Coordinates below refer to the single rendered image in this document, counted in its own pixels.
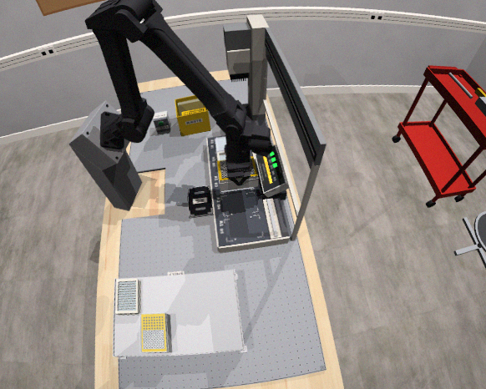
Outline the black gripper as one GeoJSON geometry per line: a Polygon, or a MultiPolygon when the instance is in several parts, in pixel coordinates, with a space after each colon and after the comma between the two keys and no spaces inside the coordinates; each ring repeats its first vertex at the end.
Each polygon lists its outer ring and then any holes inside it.
{"type": "Polygon", "coordinates": [[[238,164],[238,152],[242,151],[244,148],[239,150],[233,150],[233,149],[229,149],[226,145],[224,147],[228,177],[229,180],[233,181],[236,185],[242,185],[245,182],[245,180],[247,180],[251,176],[250,171],[243,171],[250,168],[249,162],[238,164]],[[235,171],[236,169],[243,169],[243,170],[235,171]],[[238,178],[242,178],[242,180],[238,182],[236,180],[238,178]]]}

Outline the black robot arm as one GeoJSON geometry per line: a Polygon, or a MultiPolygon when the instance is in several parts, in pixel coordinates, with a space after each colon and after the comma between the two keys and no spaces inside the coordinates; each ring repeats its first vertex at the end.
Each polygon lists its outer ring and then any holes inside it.
{"type": "Polygon", "coordinates": [[[246,146],[238,152],[238,164],[250,162],[251,149],[267,157],[272,152],[271,129],[246,122],[246,108],[186,47],[165,21],[162,10],[155,0],[108,0],[85,19],[87,29],[92,29],[99,41],[121,108],[121,114],[101,113],[100,146],[122,149],[124,139],[142,142],[154,117],[154,110],[140,96],[128,39],[145,44],[201,101],[225,132],[229,149],[246,146]]]}

